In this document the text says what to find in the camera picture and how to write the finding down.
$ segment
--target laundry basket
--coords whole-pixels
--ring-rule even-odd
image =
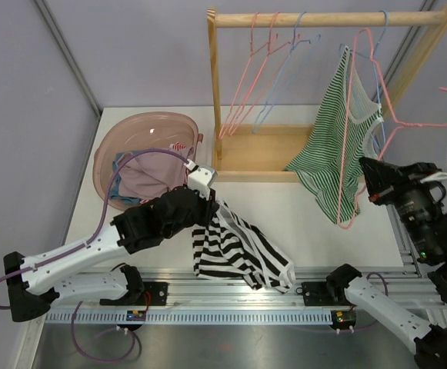
[[[113,174],[112,163],[119,152],[167,148],[177,142],[194,148],[193,154],[189,156],[194,160],[198,142],[202,142],[202,135],[198,133],[196,123],[187,115],[153,111],[120,121],[105,135],[94,155],[93,185],[98,196],[104,199],[108,192],[108,180]],[[135,206],[112,199],[108,200],[108,204],[123,211]]]

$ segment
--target wooden clothes rack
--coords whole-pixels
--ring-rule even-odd
[[[299,13],[280,13],[275,27],[293,27]],[[215,144],[212,165],[220,181],[296,182],[295,173],[282,169],[303,149],[313,126],[263,125],[252,133],[252,125],[240,125],[233,136],[218,139],[222,125],[219,94],[218,28],[250,28],[254,14],[217,14],[208,8],[208,38],[212,73],[213,105],[215,110]],[[255,27],[268,28],[273,14],[259,14]],[[385,16],[375,13],[306,13],[299,27],[384,27]],[[435,12],[390,12],[389,27],[428,26],[413,53],[389,86],[395,106],[411,85],[443,35],[447,32],[447,5]],[[383,108],[384,118],[389,110]]]

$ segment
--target gray wall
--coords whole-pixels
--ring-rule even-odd
[[[0,0],[0,276],[61,244],[95,119],[30,0]],[[0,304],[6,304],[4,285]],[[0,369],[20,324],[0,311]]]
[[[100,104],[106,106],[212,105],[205,11],[219,12],[377,12],[415,11],[422,0],[47,0]],[[373,29],[377,38],[381,28]],[[339,60],[339,44],[352,44],[357,28],[302,28],[303,38],[321,33],[322,40],[308,61],[307,70],[291,83],[282,103],[318,104]],[[256,44],[262,45],[269,31],[259,29]],[[406,28],[390,28],[378,60],[389,66]],[[291,38],[291,29],[280,32]],[[368,48],[362,38],[361,50]],[[229,104],[249,54],[249,30],[218,30],[221,99]],[[306,48],[297,49],[290,69],[301,61]],[[273,55],[256,92],[275,73],[287,51]],[[263,55],[256,56],[255,73]],[[357,64],[371,93],[375,90],[372,66]]]
[[[432,57],[425,63],[412,86],[400,101],[396,115],[403,121],[443,123],[447,121],[447,93],[438,90],[447,87],[447,34]],[[387,159],[398,165],[414,161],[446,165],[447,128],[408,128],[396,134]]]

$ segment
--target wooden shelf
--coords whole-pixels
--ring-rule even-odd
[[[218,180],[226,182],[297,182],[295,173],[283,171],[304,148],[313,126],[269,125],[252,133],[252,125],[241,125],[222,141],[222,157],[214,147],[213,165]]]

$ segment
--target garment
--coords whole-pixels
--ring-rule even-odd
[[[168,150],[194,158],[194,148],[187,148],[178,142],[170,144]],[[112,163],[112,170],[139,151],[118,153]],[[115,178],[110,191],[110,198],[121,200],[125,204],[139,204],[157,198],[187,182],[184,163],[171,155],[147,153],[132,159]]]
[[[207,228],[192,231],[195,275],[209,279],[243,278],[252,289],[263,286],[285,293],[295,283],[289,258],[254,225],[218,201]]]
[[[315,195],[319,207],[333,223],[336,223],[338,214],[339,172],[350,68],[351,52],[345,48],[334,78],[322,99],[309,141],[285,168],[285,171],[294,171],[298,175],[300,182]],[[362,156],[376,158],[370,134],[382,121],[381,105],[369,99],[354,71],[343,172],[341,222],[353,216],[358,178],[362,176],[359,159]]]

